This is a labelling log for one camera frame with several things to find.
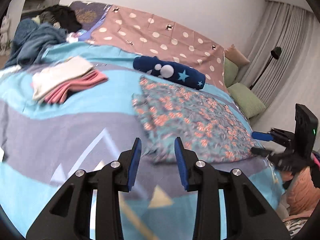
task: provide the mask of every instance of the green pillow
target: green pillow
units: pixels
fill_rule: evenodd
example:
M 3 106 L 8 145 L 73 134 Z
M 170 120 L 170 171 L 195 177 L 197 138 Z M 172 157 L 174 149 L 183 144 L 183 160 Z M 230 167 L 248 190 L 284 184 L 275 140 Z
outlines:
M 224 83 L 230 87 L 238 74 L 238 67 L 231 60 L 224 58 Z
M 228 91 L 247 119 L 265 111 L 266 106 L 245 85 L 236 83 Z

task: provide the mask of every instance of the blue gripper pad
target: blue gripper pad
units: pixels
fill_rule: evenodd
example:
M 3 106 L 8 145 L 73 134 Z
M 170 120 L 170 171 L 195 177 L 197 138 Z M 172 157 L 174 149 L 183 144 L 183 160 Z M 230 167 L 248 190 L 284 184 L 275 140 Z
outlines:
M 180 174 L 181 184 L 184 186 L 185 190 L 188 190 L 189 183 L 188 183 L 188 169 L 186 166 L 186 162 L 184 161 L 182 155 L 182 149 L 180 147 L 178 138 L 174 141 L 174 153 L 177 159 L 178 170 Z
M 128 189 L 131 191 L 132 186 L 134 185 L 134 182 L 136 180 L 137 176 L 137 171 L 138 171 L 138 166 L 140 162 L 140 156 L 141 156 L 141 150 L 142 150 L 142 145 L 141 145 L 141 140 L 138 139 L 138 143 L 135 147 L 133 153 L 133 157 L 131 160 L 131 164 L 128 170 Z
M 253 132 L 252 138 L 260 141 L 273 141 L 273 136 L 269 133 L 263 133 L 263 132 Z

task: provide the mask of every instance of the metal screw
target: metal screw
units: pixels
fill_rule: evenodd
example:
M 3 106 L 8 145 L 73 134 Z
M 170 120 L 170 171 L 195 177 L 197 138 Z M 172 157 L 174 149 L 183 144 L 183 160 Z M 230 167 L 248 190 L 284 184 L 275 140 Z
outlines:
M 77 170 L 76 171 L 76 176 L 77 177 L 81 177 L 81 176 L 83 176 L 84 175 L 84 170 Z
M 236 175 L 236 176 L 240 176 L 240 175 L 242 174 L 242 171 L 239 170 L 239 169 L 233 169 L 233 170 L 232 170 L 232 173 L 233 173 L 234 175 Z
M 120 166 L 120 162 L 118 162 L 118 161 L 112 162 L 112 163 L 110 164 L 110 166 L 111 166 L 112 168 L 117 168 L 117 167 Z
M 197 167 L 202 168 L 205 166 L 205 162 L 204 161 L 197 161 L 196 165 L 197 165 Z

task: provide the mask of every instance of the black lamp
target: black lamp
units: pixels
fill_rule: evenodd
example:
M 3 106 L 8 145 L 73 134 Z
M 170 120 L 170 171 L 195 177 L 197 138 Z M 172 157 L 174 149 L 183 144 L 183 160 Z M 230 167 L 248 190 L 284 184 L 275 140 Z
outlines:
M 275 58 L 276 60 L 279 59 L 280 55 L 282 53 L 282 49 L 280 47 L 275 47 L 272 51 L 271 51 L 271 56 L 270 59 L 268 60 L 266 66 L 264 67 L 264 69 L 262 70 L 260 76 L 258 76 L 258 78 L 255 80 L 255 82 L 250 86 L 250 90 L 252 90 L 252 88 L 255 86 L 255 84 L 259 81 L 259 79 L 261 78 L 261 76 L 263 75 L 263 73 L 266 71 L 267 67 L 269 66 L 272 58 Z

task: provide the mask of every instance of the light blue star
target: light blue star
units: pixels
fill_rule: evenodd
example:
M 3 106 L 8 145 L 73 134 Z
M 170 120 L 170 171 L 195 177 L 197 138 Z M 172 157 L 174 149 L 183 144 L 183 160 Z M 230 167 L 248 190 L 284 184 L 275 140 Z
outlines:
M 178 72 L 178 74 L 180 76 L 178 80 L 182 80 L 183 82 L 185 82 L 186 78 L 189 77 L 188 75 L 186 75 L 186 71 L 185 70 L 183 71 L 183 73 L 179 73 Z

